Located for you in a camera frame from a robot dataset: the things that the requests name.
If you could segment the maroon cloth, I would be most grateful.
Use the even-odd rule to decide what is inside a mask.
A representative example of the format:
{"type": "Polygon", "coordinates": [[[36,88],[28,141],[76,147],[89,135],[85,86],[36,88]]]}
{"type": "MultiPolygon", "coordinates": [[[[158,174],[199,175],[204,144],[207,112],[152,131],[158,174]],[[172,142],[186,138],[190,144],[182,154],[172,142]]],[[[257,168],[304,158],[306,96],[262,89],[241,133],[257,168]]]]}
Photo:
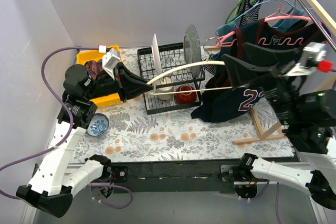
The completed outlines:
{"type": "Polygon", "coordinates": [[[84,66],[88,70],[90,76],[92,77],[93,80],[96,80],[98,77],[103,76],[106,74],[102,67],[102,59],[95,61],[95,60],[90,60],[87,61],[84,66]]]}

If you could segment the navy basketball tank top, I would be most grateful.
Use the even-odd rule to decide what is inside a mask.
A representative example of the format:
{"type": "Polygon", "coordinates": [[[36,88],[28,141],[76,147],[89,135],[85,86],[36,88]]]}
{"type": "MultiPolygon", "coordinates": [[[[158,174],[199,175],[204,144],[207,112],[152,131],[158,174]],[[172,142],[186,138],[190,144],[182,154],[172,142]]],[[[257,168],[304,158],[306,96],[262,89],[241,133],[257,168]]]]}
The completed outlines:
{"type": "MultiPolygon", "coordinates": [[[[314,25],[318,30],[317,38],[311,42],[324,42],[326,40],[325,36],[319,28],[315,24],[310,25],[314,25]]],[[[295,48],[303,49],[304,47],[305,46],[296,46],[295,48]]],[[[243,44],[240,47],[232,45],[228,55],[249,62],[247,55],[244,53],[243,44]]],[[[231,83],[228,78],[226,67],[216,65],[215,68],[216,73],[206,84],[206,89],[230,87],[231,83]]],[[[264,94],[260,88],[206,91],[202,94],[202,105],[191,113],[191,117],[194,119],[201,119],[204,122],[226,122],[248,112],[263,97],[263,95],[264,94]]]]}

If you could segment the thick pink hanger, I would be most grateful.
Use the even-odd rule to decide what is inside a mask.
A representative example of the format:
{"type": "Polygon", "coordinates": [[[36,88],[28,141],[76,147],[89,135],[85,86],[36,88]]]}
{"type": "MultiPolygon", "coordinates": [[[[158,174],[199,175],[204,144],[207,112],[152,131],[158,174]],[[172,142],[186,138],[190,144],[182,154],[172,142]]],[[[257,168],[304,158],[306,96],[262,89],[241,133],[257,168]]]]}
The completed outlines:
{"type": "MultiPolygon", "coordinates": [[[[283,13],[277,18],[278,20],[298,19],[304,23],[310,21],[309,17],[287,13],[283,13]]],[[[296,46],[303,47],[317,36],[318,30],[314,25],[301,27],[290,32],[282,32],[270,26],[266,17],[258,17],[256,21],[235,28],[226,35],[218,37],[216,45],[219,47],[231,47],[232,45],[240,47],[243,43],[248,42],[271,49],[278,49],[281,46],[285,49],[291,49],[296,46]]]]}

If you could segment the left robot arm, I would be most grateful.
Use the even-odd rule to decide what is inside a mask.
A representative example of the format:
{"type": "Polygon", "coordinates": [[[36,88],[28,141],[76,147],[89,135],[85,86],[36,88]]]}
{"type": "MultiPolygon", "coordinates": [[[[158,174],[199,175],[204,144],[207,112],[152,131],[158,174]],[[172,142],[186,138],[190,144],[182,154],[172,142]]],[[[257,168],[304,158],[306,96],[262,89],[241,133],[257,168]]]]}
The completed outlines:
{"type": "Polygon", "coordinates": [[[74,196],[94,180],[106,182],[111,178],[111,161],[102,155],[93,155],[84,165],[66,175],[72,154],[85,135],[97,110],[91,101],[99,95],[118,93],[123,101],[133,99],[153,86],[131,73],[119,62],[112,76],[103,74],[92,79],[88,69],[80,64],[69,67],[65,73],[62,108],[48,152],[38,170],[27,183],[19,186],[16,196],[29,205],[61,218],[71,206],[74,196]]]}

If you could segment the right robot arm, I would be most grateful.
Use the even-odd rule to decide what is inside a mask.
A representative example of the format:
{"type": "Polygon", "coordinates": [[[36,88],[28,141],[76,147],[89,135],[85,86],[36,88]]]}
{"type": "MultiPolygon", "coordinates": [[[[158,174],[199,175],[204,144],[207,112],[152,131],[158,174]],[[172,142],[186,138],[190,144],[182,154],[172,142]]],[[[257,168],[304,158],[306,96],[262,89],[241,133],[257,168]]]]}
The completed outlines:
{"type": "Polygon", "coordinates": [[[305,80],[316,70],[332,70],[332,63],[324,59],[325,48],[324,43],[310,42],[303,49],[275,50],[246,42],[248,61],[223,55],[232,86],[261,88],[284,126],[284,135],[313,164],[312,170],[295,169],[246,153],[224,173],[226,179],[272,180],[335,209],[335,90],[300,94],[293,85],[296,77],[305,80]]]}

